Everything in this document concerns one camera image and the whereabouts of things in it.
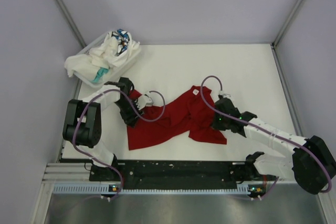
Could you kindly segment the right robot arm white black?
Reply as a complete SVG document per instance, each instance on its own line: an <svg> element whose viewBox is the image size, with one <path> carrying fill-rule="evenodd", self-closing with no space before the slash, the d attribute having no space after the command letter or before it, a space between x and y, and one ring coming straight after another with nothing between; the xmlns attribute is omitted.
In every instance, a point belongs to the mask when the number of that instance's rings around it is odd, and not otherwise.
<svg viewBox="0 0 336 224"><path fill-rule="evenodd" d="M295 180L313 195L331 190L335 159L322 138L289 134L265 123L251 112L241 113L229 96L219 95L218 98L214 105L214 129L229 130L279 153L279 156L273 156L255 152L247 156L247 161L251 162L245 166L248 178L256 180L262 175L273 175Z"/></svg>

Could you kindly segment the red t shirt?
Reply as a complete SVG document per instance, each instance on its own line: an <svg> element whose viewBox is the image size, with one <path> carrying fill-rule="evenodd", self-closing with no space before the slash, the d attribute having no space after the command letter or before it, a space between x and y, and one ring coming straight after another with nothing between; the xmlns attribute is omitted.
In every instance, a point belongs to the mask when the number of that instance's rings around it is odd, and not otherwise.
<svg viewBox="0 0 336 224"><path fill-rule="evenodd" d="M201 90L205 100L213 107L211 89L199 86L192 86L167 104L164 113L161 106L146 107L144 118L152 120L161 117L155 122L139 119L135 127L127 127L129 150L159 145L185 132L189 132L189 138L197 142L226 145L226 137L212 128L215 112L202 100Z"/></svg>

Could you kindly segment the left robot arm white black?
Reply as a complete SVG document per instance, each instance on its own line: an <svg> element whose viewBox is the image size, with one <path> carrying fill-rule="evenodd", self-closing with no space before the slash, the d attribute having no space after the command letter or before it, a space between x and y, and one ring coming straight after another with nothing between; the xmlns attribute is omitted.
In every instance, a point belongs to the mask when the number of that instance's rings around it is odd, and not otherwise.
<svg viewBox="0 0 336 224"><path fill-rule="evenodd" d="M116 104L121 118L127 126L134 127L143 114L135 99L129 103L124 97L134 94L134 85L128 78L121 77L118 82L107 82L99 90L81 100L68 102L63 139L72 142L75 134L75 145L90 157L104 162L101 174L107 180L114 180L119 174L117 157L109 151L101 140L101 112L108 106Z"/></svg>

